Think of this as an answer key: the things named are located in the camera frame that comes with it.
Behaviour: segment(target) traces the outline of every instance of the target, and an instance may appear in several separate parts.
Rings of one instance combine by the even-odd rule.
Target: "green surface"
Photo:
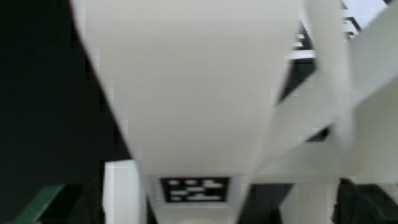
[[[8,224],[36,224],[43,212],[52,204],[52,201],[64,189],[64,185],[48,186],[41,189],[29,206],[16,217],[15,221]]]

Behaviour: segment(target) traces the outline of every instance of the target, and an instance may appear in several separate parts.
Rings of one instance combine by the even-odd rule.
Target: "white structure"
[[[338,0],[73,0],[137,163],[123,163],[125,174],[109,164],[109,223],[146,222],[143,187],[160,224],[235,224],[251,184],[306,182],[294,192],[317,190],[308,206],[327,210],[313,223],[327,223],[320,200],[338,178],[398,182],[398,2],[386,10],[377,0],[368,10],[345,3],[368,26],[349,43]],[[299,21],[315,44],[304,55],[292,54]],[[290,58],[313,53],[318,70],[276,104]],[[306,143],[327,125],[327,141]]]

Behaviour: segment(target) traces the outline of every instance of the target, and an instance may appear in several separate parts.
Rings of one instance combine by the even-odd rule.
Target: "white bar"
[[[338,180],[294,186],[281,205],[285,224],[333,224]]]
[[[103,209],[107,224],[146,224],[146,191],[134,160],[105,164]]]
[[[352,170],[356,125],[354,125],[354,94],[352,69],[345,41],[343,10],[340,0],[308,1],[308,18],[313,27],[313,44],[317,52],[317,75],[324,76],[327,92],[333,96],[331,105],[336,106],[334,136],[345,167]]]
[[[254,184],[324,182],[345,176],[333,142],[304,143],[258,171]]]
[[[398,75],[398,7],[391,3],[368,29],[349,43],[354,68],[354,105],[375,94]],[[315,74],[278,107],[263,166],[302,144],[334,121],[336,105]]]
[[[237,222],[286,77],[299,4],[86,1],[84,43],[91,59],[100,52],[96,73],[119,124],[128,120],[123,136],[162,224]],[[203,176],[235,179],[228,203],[176,206],[157,200],[159,178]]]

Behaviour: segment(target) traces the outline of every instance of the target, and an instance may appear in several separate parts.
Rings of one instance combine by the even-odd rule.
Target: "qr-like code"
[[[226,202],[230,179],[230,177],[160,178],[166,202]]]

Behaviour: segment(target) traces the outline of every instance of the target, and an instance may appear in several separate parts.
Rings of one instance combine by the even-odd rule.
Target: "dark background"
[[[41,187],[128,159],[66,0],[0,1],[0,223]]]

